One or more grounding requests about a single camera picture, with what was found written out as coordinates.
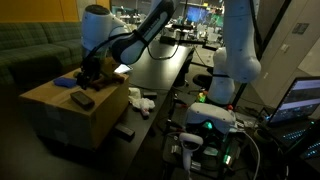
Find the black cable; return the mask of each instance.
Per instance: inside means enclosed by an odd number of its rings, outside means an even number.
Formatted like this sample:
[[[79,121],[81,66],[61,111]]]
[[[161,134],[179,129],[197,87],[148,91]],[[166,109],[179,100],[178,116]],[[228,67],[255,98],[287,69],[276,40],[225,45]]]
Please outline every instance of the black cable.
[[[186,19],[187,5],[188,5],[188,0],[186,0],[186,4],[184,5],[182,25],[184,24],[184,21],[185,21],[185,19]]]
[[[255,17],[256,12],[254,10],[253,0],[249,0],[249,3],[250,3],[252,23],[253,23],[253,27],[254,27],[254,30],[255,30],[255,39],[256,39],[257,44],[259,46],[259,52],[260,52],[260,50],[262,50],[262,38],[261,38],[261,34],[259,32],[259,28],[258,28],[256,17]],[[258,56],[257,57],[258,60],[260,61],[261,57],[262,57],[262,53],[257,53],[257,56]]]
[[[171,56],[168,56],[168,57],[159,57],[159,58],[155,58],[155,57],[153,57],[153,55],[151,54],[151,52],[150,52],[150,49],[149,49],[149,46],[147,46],[147,49],[148,49],[148,53],[149,53],[149,55],[150,55],[150,57],[152,58],[152,59],[154,59],[154,60],[167,60],[167,59],[171,59],[175,54],[176,54],[176,52],[178,51],[178,49],[179,49],[179,44],[177,45],[177,48],[176,48],[176,50],[174,51],[174,53],[171,55]]]
[[[203,64],[204,66],[209,67],[208,65],[206,65],[206,64],[203,62],[202,58],[200,57],[200,55],[199,55],[199,53],[198,53],[198,51],[197,51],[197,48],[195,48],[195,52],[196,52],[196,54],[198,55],[198,57],[199,57],[200,61],[202,62],[202,64]]]

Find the electronic device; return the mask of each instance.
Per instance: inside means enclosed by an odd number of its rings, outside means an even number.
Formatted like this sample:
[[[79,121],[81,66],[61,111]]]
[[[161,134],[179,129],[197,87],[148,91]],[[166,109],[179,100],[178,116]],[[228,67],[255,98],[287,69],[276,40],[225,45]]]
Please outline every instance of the electronic device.
[[[114,70],[116,73],[127,73],[129,71],[132,71],[133,68],[126,64],[120,64],[120,66]]]
[[[264,126],[282,145],[290,148],[304,134],[308,134],[307,129],[313,122],[309,116],[315,112],[319,105],[320,77],[297,77],[273,112],[266,109],[261,112],[265,116]],[[314,140],[303,150],[300,149],[301,158],[306,159],[320,155],[319,145],[317,145],[320,142],[320,136],[317,134],[314,136],[318,141]]]
[[[182,146],[183,167],[186,171],[190,171],[192,153],[203,144],[203,139],[194,134],[181,133],[179,140]]]
[[[201,6],[188,6],[187,9],[187,21],[191,22],[203,22],[205,21],[209,11],[206,9],[206,7]]]
[[[148,98],[148,99],[157,99],[157,92],[151,92],[151,91],[146,91],[143,92],[142,97]]]
[[[320,105],[320,77],[297,77],[283,96],[278,107],[266,117],[269,127],[297,120],[308,120],[308,116]]]
[[[236,122],[235,114],[221,107],[206,104],[193,103],[187,109],[185,122],[187,125],[200,124],[211,121],[214,128],[222,134],[228,134],[232,125]]]
[[[89,110],[94,106],[94,101],[82,91],[76,91],[70,94],[71,99],[82,109]]]
[[[124,124],[118,123],[114,128],[115,128],[115,134],[126,141],[131,141],[134,138],[134,135],[135,135],[134,130],[126,127]]]

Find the monitor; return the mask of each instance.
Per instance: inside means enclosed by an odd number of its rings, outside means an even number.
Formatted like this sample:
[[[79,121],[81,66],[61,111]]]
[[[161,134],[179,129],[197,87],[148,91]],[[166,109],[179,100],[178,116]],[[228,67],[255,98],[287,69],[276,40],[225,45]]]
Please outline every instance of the monitor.
[[[307,119],[320,104],[320,77],[298,77],[282,98],[269,124]]]
[[[188,6],[187,21],[195,23],[203,22],[206,20],[206,16],[208,15],[208,13],[209,11],[204,7]]]

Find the cable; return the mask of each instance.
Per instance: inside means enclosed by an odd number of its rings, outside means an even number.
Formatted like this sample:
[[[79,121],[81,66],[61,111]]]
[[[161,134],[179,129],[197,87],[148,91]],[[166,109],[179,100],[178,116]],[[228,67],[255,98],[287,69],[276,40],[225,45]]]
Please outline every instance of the cable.
[[[256,20],[256,16],[255,16],[255,10],[254,10],[254,4],[253,4],[253,0],[249,0],[249,3],[250,3],[250,10],[251,10],[251,18],[252,18],[252,23],[253,23],[253,27],[254,27],[254,30],[255,30],[255,33],[256,33],[256,41],[257,41],[257,44],[259,46],[259,51],[261,51],[262,49],[262,38],[261,38],[261,34],[259,32],[259,28],[258,28],[258,24],[257,24],[257,20]],[[258,60],[260,61],[261,57],[262,57],[262,53],[257,53],[257,58]]]
[[[257,162],[256,172],[254,173],[254,176],[253,176],[253,180],[255,180],[257,178],[258,171],[259,171],[259,166],[260,166],[260,151],[259,151],[258,145],[254,142],[252,137],[250,137],[245,131],[241,131],[240,130],[239,132],[242,132],[243,134],[245,134],[252,141],[252,143],[254,144],[254,146],[257,149],[258,162]]]
[[[288,165],[286,166],[286,170],[287,170],[287,172],[286,172],[286,177],[284,178],[285,180],[287,180],[289,177],[289,166]]]
[[[178,51],[178,49],[179,49],[179,44],[177,45],[177,48],[176,48],[176,50],[174,51],[174,53],[171,55],[171,56],[168,56],[168,57],[159,57],[159,58],[155,58],[155,57],[153,57],[153,55],[151,54],[151,52],[150,52],[150,49],[149,49],[149,46],[147,46],[147,49],[148,49],[148,53],[149,53],[149,55],[150,55],[150,57],[152,58],[152,59],[154,59],[154,60],[167,60],[167,59],[171,59],[176,53],[177,53],[177,51]]]
[[[203,64],[204,66],[207,66],[207,65],[203,62],[202,58],[200,57],[200,55],[199,55],[199,53],[198,53],[198,51],[197,51],[197,48],[195,48],[195,51],[196,51],[196,54],[198,55],[200,61],[202,62],[202,64]]]

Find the black table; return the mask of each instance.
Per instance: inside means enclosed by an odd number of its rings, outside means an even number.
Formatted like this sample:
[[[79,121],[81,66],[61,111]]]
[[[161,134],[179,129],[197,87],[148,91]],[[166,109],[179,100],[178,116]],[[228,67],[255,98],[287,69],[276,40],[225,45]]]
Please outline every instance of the black table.
[[[174,53],[177,46],[160,44],[158,41],[153,41],[149,47],[153,57],[167,57]],[[148,120],[143,120],[141,114],[133,111],[131,105],[128,106],[120,117],[120,122],[135,131],[135,137],[131,142],[127,142],[111,134],[106,140],[104,146],[108,147],[105,147],[102,153],[107,155],[106,160],[109,161],[109,163],[106,163],[105,170],[107,171],[106,175],[110,176],[110,178],[123,179],[125,177],[189,51],[190,48],[179,46],[173,58],[168,60],[153,60],[146,49],[139,61],[132,65],[133,71],[129,73],[130,84],[149,88],[157,92],[157,99],[154,100],[156,107],[150,113]]]

